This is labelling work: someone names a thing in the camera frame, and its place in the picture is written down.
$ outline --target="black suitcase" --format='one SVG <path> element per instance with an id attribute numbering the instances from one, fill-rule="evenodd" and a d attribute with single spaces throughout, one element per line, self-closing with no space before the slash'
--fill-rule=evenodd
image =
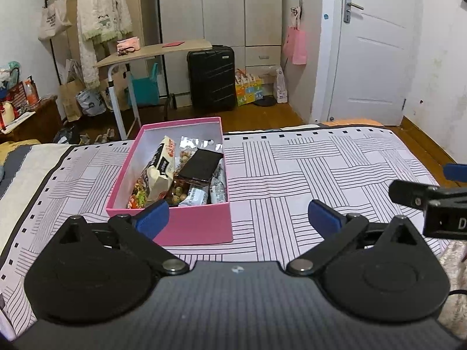
<path id="1" fill-rule="evenodd" d="M 212 50 L 192 51 L 187 62 L 194 109 L 222 111 L 237 106 L 232 48 L 214 45 Z"/>

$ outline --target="wooden floor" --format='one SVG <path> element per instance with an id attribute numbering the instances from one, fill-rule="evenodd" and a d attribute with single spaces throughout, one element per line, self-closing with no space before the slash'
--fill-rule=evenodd
<path id="1" fill-rule="evenodd" d="M 133 112 L 122 112 L 125 126 L 129 128 L 133 122 Z M 141 121 L 144 124 L 163 121 L 162 108 L 149 107 L 140 109 Z M 289 104 L 277 104 L 273 107 L 263 108 L 253 104 L 237 107 L 232 111 L 217 112 L 202 117 L 221 117 L 222 128 L 225 132 L 248 131 L 248 130 L 268 130 L 278 129 L 287 126 L 303 125 L 304 122 L 292 110 Z M 171 109 L 169 119 L 182 120 L 200 117 L 192 107 L 179 108 L 176 111 Z M 81 133 L 87 133 L 94 141 L 95 138 L 105 133 L 108 128 L 114 128 L 118 134 L 114 115 L 111 112 L 93 117 L 83 118 L 78 121 Z M 442 166 L 420 146 L 405 130 L 399 127 L 388 127 L 391 129 L 409 148 L 409 150 L 423 163 L 431 172 L 437 182 L 445 187 L 458 187 L 452 181 L 447 181 L 443 176 Z M 134 128 L 130 138 L 135 138 L 139 129 Z"/>

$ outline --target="white tote bag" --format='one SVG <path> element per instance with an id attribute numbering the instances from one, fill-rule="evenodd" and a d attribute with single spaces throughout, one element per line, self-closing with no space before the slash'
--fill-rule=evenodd
<path id="1" fill-rule="evenodd" d="M 48 0 L 49 4 L 42 9 L 39 40 L 47 41 L 64 32 L 72 23 L 66 17 L 66 0 Z"/>

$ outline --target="pink box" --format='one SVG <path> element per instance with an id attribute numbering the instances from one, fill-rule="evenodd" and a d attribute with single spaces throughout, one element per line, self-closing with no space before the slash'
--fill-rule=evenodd
<path id="1" fill-rule="evenodd" d="M 131 146 L 110 194 L 106 206 L 106 211 L 110 217 L 119 214 L 134 216 L 141 212 L 141 209 L 127 209 L 128 200 L 135 181 L 141 176 L 141 172 L 153 157 L 164 136 L 168 136 L 176 142 L 177 156 L 180 151 L 178 145 L 182 136 L 205 140 L 212 139 L 215 143 L 224 144 L 222 123 L 219 117 L 144 125 Z M 169 223 L 154 238 L 154 242 L 160 246 L 182 246 L 221 244 L 232 242 L 233 239 L 230 203 L 225 202 L 213 205 L 170 208 Z"/>

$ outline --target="bottle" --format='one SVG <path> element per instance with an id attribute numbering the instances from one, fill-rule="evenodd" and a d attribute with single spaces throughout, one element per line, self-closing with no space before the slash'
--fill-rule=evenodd
<path id="1" fill-rule="evenodd" d="M 32 80 L 32 76 L 24 81 L 24 90 L 26 91 L 27 103 L 31 106 L 39 102 L 39 95 L 37 94 L 36 84 Z"/>

